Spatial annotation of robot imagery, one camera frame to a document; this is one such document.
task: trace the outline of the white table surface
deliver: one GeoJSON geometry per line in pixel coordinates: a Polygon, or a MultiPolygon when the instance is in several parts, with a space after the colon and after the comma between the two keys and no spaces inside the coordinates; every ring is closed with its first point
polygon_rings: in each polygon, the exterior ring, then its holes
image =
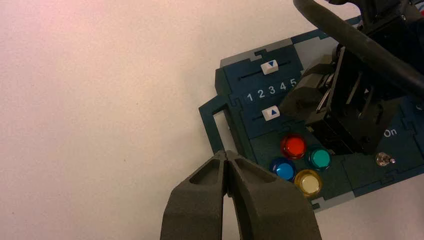
{"type": "MultiPolygon", "coordinates": [[[[220,60],[315,28],[291,0],[6,0],[0,20],[5,240],[158,239],[171,190],[212,155],[198,107],[220,60]]],[[[318,213],[323,239],[424,239],[423,182],[318,213]]]]}

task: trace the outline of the green button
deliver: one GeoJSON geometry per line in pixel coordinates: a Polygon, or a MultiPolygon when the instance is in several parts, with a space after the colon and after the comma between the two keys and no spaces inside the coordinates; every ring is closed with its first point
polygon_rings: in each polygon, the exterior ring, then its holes
{"type": "Polygon", "coordinates": [[[318,168],[325,168],[330,164],[330,154],[323,149],[315,150],[312,154],[312,163],[318,168]]]}

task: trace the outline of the black mechanical part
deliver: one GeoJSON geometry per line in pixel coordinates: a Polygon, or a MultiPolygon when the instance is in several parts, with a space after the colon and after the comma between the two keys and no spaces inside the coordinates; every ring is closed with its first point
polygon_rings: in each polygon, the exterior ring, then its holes
{"type": "Polygon", "coordinates": [[[345,48],[336,72],[305,125],[321,144],[337,154],[371,154],[398,110],[400,98],[386,97],[386,88],[345,48]]]}
{"type": "MultiPolygon", "coordinates": [[[[369,11],[362,8],[369,7],[368,2],[374,1],[330,1],[330,3],[334,4],[344,4],[346,2],[357,4],[361,9],[361,13],[365,14],[369,11]]],[[[407,4],[405,4],[405,2],[408,1],[398,1],[397,6],[399,6],[399,8],[397,9],[399,11],[404,9],[402,12],[396,12],[398,18],[401,18],[402,20],[405,18],[408,20],[411,15],[411,21],[415,19],[422,19],[422,16],[418,18],[420,13],[417,8],[409,5],[409,2],[407,4]]],[[[314,0],[293,0],[293,3],[306,19],[345,46],[362,62],[367,64],[372,70],[376,71],[379,76],[382,76],[388,83],[393,84],[405,93],[424,99],[424,76],[411,65],[394,56],[383,46],[372,40],[363,32],[360,32],[345,21],[341,20],[337,15],[329,11],[327,8],[319,5],[314,0]]],[[[389,14],[387,16],[382,16],[381,18],[390,19],[391,17],[392,15],[389,14]]],[[[364,20],[364,27],[368,27],[365,23],[373,23],[373,18],[371,16],[362,15],[362,18],[367,19],[364,20]]],[[[384,20],[379,21],[379,25],[384,25],[384,23],[386,23],[384,20]]]]}
{"type": "Polygon", "coordinates": [[[293,2],[340,44],[333,62],[321,61],[305,72],[280,111],[305,120],[307,129],[336,155],[372,154],[400,98],[412,94],[424,99],[423,17],[407,0],[329,0],[359,7],[359,31],[314,0],[293,2]]]}
{"type": "Polygon", "coordinates": [[[312,65],[278,106],[284,115],[305,121],[327,93],[336,68],[332,56],[325,55],[312,65]]]}
{"type": "Polygon", "coordinates": [[[219,151],[172,191],[161,240],[222,239],[223,196],[243,240],[320,240],[311,205],[294,184],[231,151],[219,151]]]}

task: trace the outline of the printed number 2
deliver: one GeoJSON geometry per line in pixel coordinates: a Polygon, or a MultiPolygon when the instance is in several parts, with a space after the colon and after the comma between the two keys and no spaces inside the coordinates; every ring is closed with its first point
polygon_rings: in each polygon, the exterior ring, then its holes
{"type": "Polygon", "coordinates": [[[276,90],[274,89],[273,86],[268,87],[268,89],[269,89],[269,93],[270,94],[275,94],[276,93],[276,90]]]}
{"type": "Polygon", "coordinates": [[[263,97],[265,97],[265,95],[264,95],[264,90],[259,89],[259,90],[257,91],[257,93],[259,94],[259,98],[260,98],[260,99],[261,99],[261,98],[263,98],[263,97]]]}

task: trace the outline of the number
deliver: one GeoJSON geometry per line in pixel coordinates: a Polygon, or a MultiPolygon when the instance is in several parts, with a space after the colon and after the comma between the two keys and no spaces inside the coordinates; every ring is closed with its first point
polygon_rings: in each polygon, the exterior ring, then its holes
{"type": "Polygon", "coordinates": [[[263,98],[263,97],[265,97],[265,95],[264,95],[264,90],[259,89],[259,90],[257,91],[257,93],[259,94],[259,98],[260,98],[260,99],[261,99],[261,98],[263,98]]]}
{"type": "Polygon", "coordinates": [[[274,89],[273,86],[268,87],[268,89],[269,89],[269,93],[270,94],[275,94],[276,93],[276,90],[274,89]]]}
{"type": "Polygon", "coordinates": [[[291,86],[292,87],[296,86],[296,81],[295,81],[294,78],[293,79],[290,79],[290,83],[291,83],[291,86]]]}

